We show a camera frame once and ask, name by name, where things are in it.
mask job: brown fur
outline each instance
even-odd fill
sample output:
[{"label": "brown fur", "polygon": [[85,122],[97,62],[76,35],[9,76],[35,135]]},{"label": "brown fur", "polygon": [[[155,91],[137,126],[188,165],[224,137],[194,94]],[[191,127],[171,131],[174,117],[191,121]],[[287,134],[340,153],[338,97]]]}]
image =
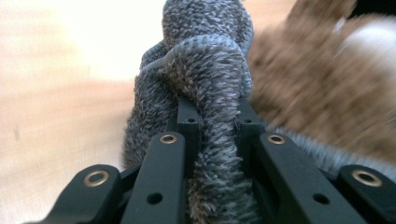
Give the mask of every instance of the brown fur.
[{"label": "brown fur", "polygon": [[374,17],[347,21],[341,34],[333,32],[353,6],[349,0],[299,0],[284,24],[256,34],[247,56],[250,102],[274,127],[396,163],[396,131],[389,125],[395,83],[370,58],[340,51],[345,38]]}]

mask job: brown plush toy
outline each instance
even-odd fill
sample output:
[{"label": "brown plush toy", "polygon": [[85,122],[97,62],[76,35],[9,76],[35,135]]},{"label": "brown plush toy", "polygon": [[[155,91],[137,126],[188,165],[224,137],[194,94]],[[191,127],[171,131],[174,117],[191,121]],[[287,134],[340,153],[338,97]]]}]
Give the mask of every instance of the brown plush toy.
[{"label": "brown plush toy", "polygon": [[394,165],[396,19],[347,20],[355,4],[298,0],[284,23],[256,32],[250,102],[269,130]]}]

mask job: white fur patch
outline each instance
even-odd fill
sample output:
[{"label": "white fur patch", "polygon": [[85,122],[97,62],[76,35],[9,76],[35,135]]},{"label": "white fur patch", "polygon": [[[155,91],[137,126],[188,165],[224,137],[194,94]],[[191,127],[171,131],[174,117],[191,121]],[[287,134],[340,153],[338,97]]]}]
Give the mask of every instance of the white fur patch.
[{"label": "white fur patch", "polygon": [[345,18],[341,18],[334,26],[334,29],[332,30],[334,33],[339,34],[341,32],[341,29],[343,28],[344,24],[346,23]]},{"label": "white fur patch", "polygon": [[350,35],[343,49],[352,49],[372,66],[389,71],[396,83],[396,19],[368,23]]}]

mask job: screw hole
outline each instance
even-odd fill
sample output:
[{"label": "screw hole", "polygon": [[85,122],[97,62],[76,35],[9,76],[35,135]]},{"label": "screw hole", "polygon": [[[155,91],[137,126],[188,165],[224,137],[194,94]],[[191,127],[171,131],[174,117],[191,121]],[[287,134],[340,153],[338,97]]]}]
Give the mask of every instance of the screw hole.
[{"label": "screw hole", "polygon": [[268,136],[268,141],[274,143],[274,144],[284,144],[285,139],[282,136],[279,135],[270,135]]},{"label": "screw hole", "polygon": [[321,203],[321,204],[329,204],[330,203],[330,200],[323,194],[314,194],[314,200],[317,203]]},{"label": "screw hole", "polygon": [[352,172],[352,176],[362,184],[370,187],[380,187],[382,185],[382,181],[376,175],[363,170],[355,170]]},{"label": "screw hole", "polygon": [[172,144],[176,142],[177,138],[172,134],[166,134],[160,138],[160,141],[164,144]]},{"label": "screw hole", "polygon": [[163,196],[161,193],[152,193],[148,196],[148,203],[149,204],[157,204],[163,200]]},{"label": "screw hole", "polygon": [[106,171],[94,171],[84,178],[84,185],[87,187],[97,187],[102,185],[108,180],[108,172]]}]

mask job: gray plush toy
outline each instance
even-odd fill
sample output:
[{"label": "gray plush toy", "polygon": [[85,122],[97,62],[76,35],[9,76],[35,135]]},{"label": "gray plush toy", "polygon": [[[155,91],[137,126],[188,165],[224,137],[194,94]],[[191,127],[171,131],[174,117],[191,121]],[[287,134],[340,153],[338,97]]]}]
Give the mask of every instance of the gray plush toy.
[{"label": "gray plush toy", "polygon": [[178,97],[189,98],[203,117],[203,151],[188,185],[195,223],[261,222],[234,143],[238,99],[251,89],[246,54],[252,37],[240,0],[168,0],[163,41],[143,55],[135,80],[125,167],[144,159],[151,137],[176,116]]}]

